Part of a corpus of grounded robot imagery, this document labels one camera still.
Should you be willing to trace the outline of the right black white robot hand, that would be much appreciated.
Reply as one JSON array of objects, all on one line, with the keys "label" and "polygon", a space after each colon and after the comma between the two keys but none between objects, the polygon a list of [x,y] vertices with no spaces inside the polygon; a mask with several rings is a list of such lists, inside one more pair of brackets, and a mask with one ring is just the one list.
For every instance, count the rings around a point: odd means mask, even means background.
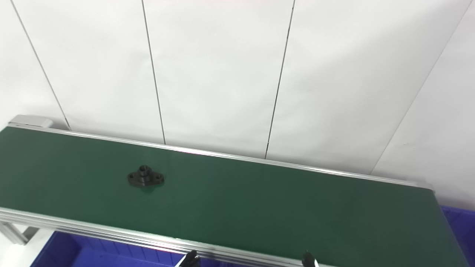
[{"label": "right black white robot hand", "polygon": [[303,267],[319,267],[319,264],[315,257],[309,252],[306,251],[302,255],[302,266]]}]

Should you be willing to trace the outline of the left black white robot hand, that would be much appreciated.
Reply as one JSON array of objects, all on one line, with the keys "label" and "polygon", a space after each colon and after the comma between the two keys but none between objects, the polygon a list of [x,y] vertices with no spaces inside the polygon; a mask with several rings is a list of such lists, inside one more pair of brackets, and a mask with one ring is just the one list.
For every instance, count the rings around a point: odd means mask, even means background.
[{"label": "left black white robot hand", "polygon": [[180,264],[177,265],[178,267],[200,267],[201,266],[201,258],[197,255],[196,250],[191,250],[187,253],[183,259],[181,260]]}]

